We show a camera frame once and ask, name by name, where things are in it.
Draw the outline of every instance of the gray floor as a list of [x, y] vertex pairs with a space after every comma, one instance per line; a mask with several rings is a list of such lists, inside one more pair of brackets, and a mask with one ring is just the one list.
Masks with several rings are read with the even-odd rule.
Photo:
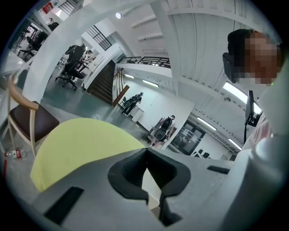
[[[142, 139], [146, 131], [131, 121], [128, 117], [121, 114], [119, 107], [112, 108], [100, 99], [84, 92], [80, 87], [73, 91], [70, 86], [62, 88], [62, 81], [54, 81], [53, 78], [48, 82], [41, 105], [46, 108], [61, 123], [70, 119], [86, 117], [103, 120], [113, 124], [128, 132], [138, 139], [145, 146], [147, 143]], [[15, 135], [14, 141], [17, 149], [24, 150], [26, 157], [23, 159], [7, 159], [6, 182], [15, 196], [18, 196], [28, 203], [34, 201], [39, 194], [30, 178], [33, 165], [33, 153], [19, 135]], [[2, 140], [5, 150], [13, 150], [9, 133]], [[1, 166], [4, 165], [4, 156], [0, 157]]]

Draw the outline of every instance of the wooden chair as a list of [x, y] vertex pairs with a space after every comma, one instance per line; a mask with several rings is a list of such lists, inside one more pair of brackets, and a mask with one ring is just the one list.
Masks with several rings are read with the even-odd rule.
[[[16, 73], [8, 80], [8, 126], [14, 149], [16, 146], [13, 139], [12, 126], [17, 133], [31, 146], [34, 157], [36, 156], [36, 143], [47, 136], [59, 121], [46, 111], [39, 103], [29, 101], [14, 85]], [[11, 98], [19, 105], [10, 110]]]

